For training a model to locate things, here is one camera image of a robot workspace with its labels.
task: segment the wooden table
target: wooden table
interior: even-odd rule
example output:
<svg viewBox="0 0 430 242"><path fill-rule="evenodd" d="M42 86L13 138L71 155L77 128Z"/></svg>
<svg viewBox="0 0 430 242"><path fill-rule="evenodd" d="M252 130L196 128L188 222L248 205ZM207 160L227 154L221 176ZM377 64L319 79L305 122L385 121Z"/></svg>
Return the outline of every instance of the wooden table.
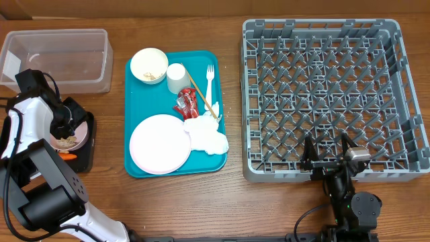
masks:
<svg viewBox="0 0 430 242"><path fill-rule="evenodd" d="M425 126L430 128L430 15L284 17L396 19L402 28ZM0 40L12 30L107 30L114 49L110 92L72 96L98 120L94 166L90 173L80 176L91 203L109 217L127 223L144 236L282 236L293 231L300 215L327 199L319 182L252 184L242 176L239 41L242 23L248 18L251 17L9 21L0 22ZM219 172L134 179L125 171L124 67L135 52L149 46L165 52L210 50L218 57L225 108L230 112L225 116L230 151L225 167ZM0 91L0 96L13 95L3 86ZM407 183L356 184L355 187L357 191L378 195L384 202L377 229L381 241L430 241L430 175ZM298 230L317 232L322 225L331 223L332 212L327 209L311 214ZM17 241L5 223L0 223L0 241ZM76 239L58 234L44 241Z"/></svg>

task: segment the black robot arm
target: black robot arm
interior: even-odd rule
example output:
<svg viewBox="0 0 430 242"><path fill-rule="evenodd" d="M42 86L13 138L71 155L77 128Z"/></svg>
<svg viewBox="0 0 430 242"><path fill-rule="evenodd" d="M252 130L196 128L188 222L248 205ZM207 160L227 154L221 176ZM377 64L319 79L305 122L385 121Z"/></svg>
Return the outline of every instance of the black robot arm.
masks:
<svg viewBox="0 0 430 242"><path fill-rule="evenodd" d="M346 134L342 134L341 142L343 156L338 161L324 162L318 158L311 138L305 139L301 166L312 172L311 180L323 180L337 223L324 226L318 239L321 242L378 241L370 231L376 229L382 201L368 192L355 193L351 179L366 169L370 154Z"/></svg>
<svg viewBox="0 0 430 242"><path fill-rule="evenodd" d="M16 104L33 97L41 97L53 114L50 123L50 133L57 139L67 138L75 134L75 129L88 119L87 112L71 97L63 102L59 94L48 85L44 73L39 70L25 70L16 75L21 90L17 97L8 100L7 106Z"/></svg>

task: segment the wooden chopstick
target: wooden chopstick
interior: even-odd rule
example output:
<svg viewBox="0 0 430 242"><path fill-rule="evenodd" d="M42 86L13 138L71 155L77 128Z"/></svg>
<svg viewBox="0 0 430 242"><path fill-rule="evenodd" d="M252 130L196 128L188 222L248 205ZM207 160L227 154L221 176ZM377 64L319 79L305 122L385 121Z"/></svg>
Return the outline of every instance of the wooden chopstick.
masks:
<svg viewBox="0 0 430 242"><path fill-rule="evenodd" d="M197 92L200 94L200 97L202 97L202 99L203 99L204 103L205 103L205 104L207 105L207 107L209 108L210 113L213 115L213 117L214 117L215 119L217 119L218 117L215 115L214 111L212 110L212 105L209 105L209 104L208 104L208 101L206 101L206 98L204 98L204 96L203 96L202 92L200 91L199 87L198 87L198 86L196 85L196 83L194 82L193 77L191 77L191 75L189 74L189 72L187 71L187 69L186 69L186 68L185 68L185 71L188 73L189 80L193 83L193 85L194 85L194 87L196 88Z"/></svg>

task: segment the clear plastic bin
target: clear plastic bin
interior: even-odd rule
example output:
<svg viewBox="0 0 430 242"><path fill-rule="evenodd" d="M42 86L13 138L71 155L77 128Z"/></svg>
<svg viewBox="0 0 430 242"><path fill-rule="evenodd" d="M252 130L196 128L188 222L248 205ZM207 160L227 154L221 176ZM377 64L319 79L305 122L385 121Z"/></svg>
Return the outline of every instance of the clear plastic bin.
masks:
<svg viewBox="0 0 430 242"><path fill-rule="evenodd" d="M105 93L112 63L108 33L102 29L10 32L0 54L0 84L18 93L15 75L35 69L49 73L62 94Z"/></svg>

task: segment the gray dish rack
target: gray dish rack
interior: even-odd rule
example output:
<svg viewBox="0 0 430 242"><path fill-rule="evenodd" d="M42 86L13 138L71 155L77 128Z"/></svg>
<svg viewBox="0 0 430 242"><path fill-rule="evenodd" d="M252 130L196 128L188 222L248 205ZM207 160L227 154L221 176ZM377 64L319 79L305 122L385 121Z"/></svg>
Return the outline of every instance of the gray dish rack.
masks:
<svg viewBox="0 0 430 242"><path fill-rule="evenodd" d="M355 179L405 182L430 171L430 149L398 23L392 19L249 19L241 48L243 175L304 182L303 140L322 161L340 134L372 160Z"/></svg>

